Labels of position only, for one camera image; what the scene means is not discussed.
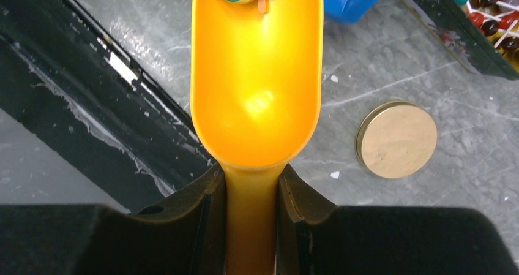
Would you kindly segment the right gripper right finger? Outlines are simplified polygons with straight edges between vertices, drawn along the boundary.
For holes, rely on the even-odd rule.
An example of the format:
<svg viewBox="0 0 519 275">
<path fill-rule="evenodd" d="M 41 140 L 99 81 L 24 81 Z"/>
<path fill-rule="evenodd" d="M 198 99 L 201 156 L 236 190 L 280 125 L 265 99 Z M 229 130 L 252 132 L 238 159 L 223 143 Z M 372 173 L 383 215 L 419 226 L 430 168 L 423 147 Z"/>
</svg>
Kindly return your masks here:
<svg viewBox="0 0 519 275">
<path fill-rule="evenodd" d="M 494 224 L 469 208 L 338 206 L 291 166 L 278 181 L 280 274 L 517 274 Z"/>
</svg>

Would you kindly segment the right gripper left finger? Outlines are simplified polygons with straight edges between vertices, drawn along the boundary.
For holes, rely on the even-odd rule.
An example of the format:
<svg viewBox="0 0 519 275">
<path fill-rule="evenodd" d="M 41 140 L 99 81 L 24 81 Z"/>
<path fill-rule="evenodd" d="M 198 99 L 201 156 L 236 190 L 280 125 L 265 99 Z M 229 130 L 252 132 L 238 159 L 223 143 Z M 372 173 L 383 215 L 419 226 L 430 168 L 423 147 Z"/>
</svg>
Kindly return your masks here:
<svg viewBox="0 0 519 275">
<path fill-rule="evenodd" d="M 226 187 L 214 165 L 136 214 L 106 205 L 1 207 L 2 274 L 223 274 Z"/>
</svg>

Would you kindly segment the orange plastic scoop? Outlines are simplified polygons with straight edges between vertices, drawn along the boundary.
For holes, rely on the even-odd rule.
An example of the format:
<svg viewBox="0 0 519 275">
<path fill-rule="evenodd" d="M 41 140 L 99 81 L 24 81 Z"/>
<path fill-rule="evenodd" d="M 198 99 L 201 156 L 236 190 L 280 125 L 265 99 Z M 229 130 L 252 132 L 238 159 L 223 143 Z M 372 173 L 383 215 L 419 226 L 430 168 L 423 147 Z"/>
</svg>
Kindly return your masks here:
<svg viewBox="0 0 519 275">
<path fill-rule="evenodd" d="M 278 180 L 321 109 L 324 0 L 192 0 L 190 111 L 226 185 L 225 274 L 274 274 Z"/>
</svg>

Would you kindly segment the gold square candy tin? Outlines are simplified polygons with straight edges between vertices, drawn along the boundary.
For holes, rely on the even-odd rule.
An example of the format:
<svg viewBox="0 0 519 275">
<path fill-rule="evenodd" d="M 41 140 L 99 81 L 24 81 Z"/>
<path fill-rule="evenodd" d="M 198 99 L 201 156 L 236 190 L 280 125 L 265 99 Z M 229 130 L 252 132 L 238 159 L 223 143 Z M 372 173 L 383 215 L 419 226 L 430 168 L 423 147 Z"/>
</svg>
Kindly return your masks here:
<svg viewBox="0 0 519 275">
<path fill-rule="evenodd" d="M 402 0 L 472 73 L 518 80 L 518 66 L 500 54 L 454 0 Z"/>
</svg>

